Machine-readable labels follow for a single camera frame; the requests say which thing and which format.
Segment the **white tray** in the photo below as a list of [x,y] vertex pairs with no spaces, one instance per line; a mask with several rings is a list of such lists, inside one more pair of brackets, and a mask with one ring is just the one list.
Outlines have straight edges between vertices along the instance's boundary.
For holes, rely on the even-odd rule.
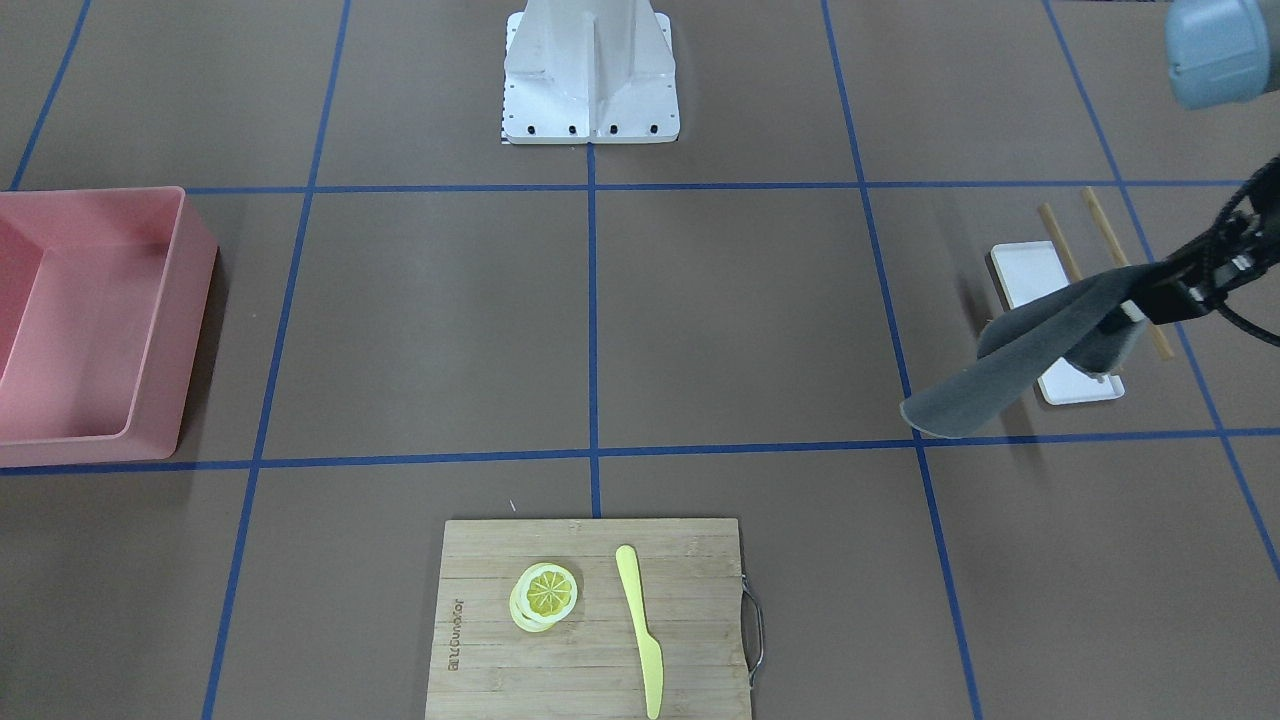
[[[1068,286],[1053,243],[1047,240],[997,245],[991,249],[991,261],[1010,310]],[[1039,377],[1037,384],[1050,405],[1097,402],[1124,396],[1124,383],[1119,377],[1093,379],[1061,357]]]

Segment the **metal handle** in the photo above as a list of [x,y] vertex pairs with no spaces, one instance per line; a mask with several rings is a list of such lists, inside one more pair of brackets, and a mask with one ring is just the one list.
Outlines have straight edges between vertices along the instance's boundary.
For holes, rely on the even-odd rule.
[[748,660],[746,666],[750,667],[750,674],[748,675],[748,687],[753,691],[755,689],[755,674],[760,671],[760,666],[764,665],[764,610],[760,607],[760,601],[755,598],[751,592],[751,583],[748,582],[746,574],[742,574],[742,597],[751,601],[751,606],[755,609],[755,642],[756,648],[760,651],[760,656],[755,659],[753,665]]

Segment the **wooden cutting board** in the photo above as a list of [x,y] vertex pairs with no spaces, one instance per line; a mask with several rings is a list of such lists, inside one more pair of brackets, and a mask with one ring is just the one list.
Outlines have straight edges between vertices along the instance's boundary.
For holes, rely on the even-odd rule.
[[[428,720],[645,719],[644,680],[614,562],[640,557],[662,644],[659,717],[750,720],[737,520],[451,520],[444,527]],[[544,633],[507,601],[534,562],[573,573],[573,611]]]

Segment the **wooden stick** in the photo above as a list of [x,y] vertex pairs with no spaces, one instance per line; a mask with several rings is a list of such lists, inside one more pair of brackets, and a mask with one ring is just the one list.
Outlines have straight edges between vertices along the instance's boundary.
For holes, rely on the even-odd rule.
[[[1092,187],[1085,187],[1080,191],[1084,197],[1084,204],[1089,206],[1089,214],[1093,215],[1093,224],[1098,227],[1102,233],[1103,240],[1107,241],[1107,250],[1111,251],[1111,259],[1115,260],[1117,268],[1124,268],[1130,265],[1129,258],[1124,254],[1124,249],[1120,247],[1120,240],[1116,237],[1114,229],[1111,229],[1111,222],[1107,220],[1106,213],[1102,211],[1102,204],[1098,202],[1098,196],[1093,192]],[[1169,343],[1169,337],[1165,336],[1165,331],[1160,325],[1151,325],[1151,340],[1156,343],[1156,352],[1160,355],[1161,360],[1174,359],[1174,346]]]
[[1062,234],[1062,228],[1057,225],[1053,209],[1048,206],[1048,202],[1044,202],[1036,210],[1041,214],[1041,222],[1044,223],[1044,231],[1048,232],[1050,240],[1053,241],[1053,250],[1057,251],[1057,259],[1062,263],[1062,269],[1066,270],[1066,279],[1074,283],[1080,282],[1084,279],[1084,274],[1080,273],[1080,266],[1075,263],[1070,246],[1066,245],[1066,237]]

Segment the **pink bin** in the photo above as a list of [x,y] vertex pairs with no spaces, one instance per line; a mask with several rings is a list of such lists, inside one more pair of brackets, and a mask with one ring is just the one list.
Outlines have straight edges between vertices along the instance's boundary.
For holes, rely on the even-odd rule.
[[0,192],[0,466],[173,455],[216,254],[180,187]]

